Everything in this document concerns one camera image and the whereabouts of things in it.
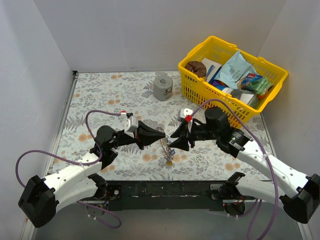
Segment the silver keyring with keys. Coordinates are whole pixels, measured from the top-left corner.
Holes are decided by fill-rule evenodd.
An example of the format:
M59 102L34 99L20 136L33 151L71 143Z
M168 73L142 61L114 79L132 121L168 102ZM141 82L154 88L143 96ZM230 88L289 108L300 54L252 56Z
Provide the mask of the silver keyring with keys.
M169 136L165 134L164 138L158 140L158 144L165 159L165 165L171 167L176 152L174 149L170 148L171 142L169 141Z

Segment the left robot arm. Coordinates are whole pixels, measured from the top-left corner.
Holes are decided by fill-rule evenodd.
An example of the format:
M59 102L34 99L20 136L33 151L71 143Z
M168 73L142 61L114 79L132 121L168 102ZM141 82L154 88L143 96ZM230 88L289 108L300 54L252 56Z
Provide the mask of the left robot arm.
M118 156L116 148L137 144L144 149L166 135L164 132L128 119L125 128L116 131L108 125L101 126L94 139L95 145L82 160L70 164L57 173L43 178L30 178L18 201L35 228L46 225L64 207L77 201L104 199L108 194L107 182L98 173Z

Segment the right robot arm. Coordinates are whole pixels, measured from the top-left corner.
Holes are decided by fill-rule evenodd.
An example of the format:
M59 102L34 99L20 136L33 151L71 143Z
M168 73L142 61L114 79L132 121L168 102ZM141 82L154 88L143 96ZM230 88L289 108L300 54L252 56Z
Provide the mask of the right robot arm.
M308 176L286 165L278 158L262 151L250 134L232 127L227 114L219 107L205 110L205 123L193 118L188 108L179 110L180 122L171 135L171 148L189 151L196 141L214 140L226 154L245 162L269 178L269 182L255 180L242 172L235 172L213 191L215 196L237 199L249 196L273 203L295 221L306 224L320 206L320 177Z

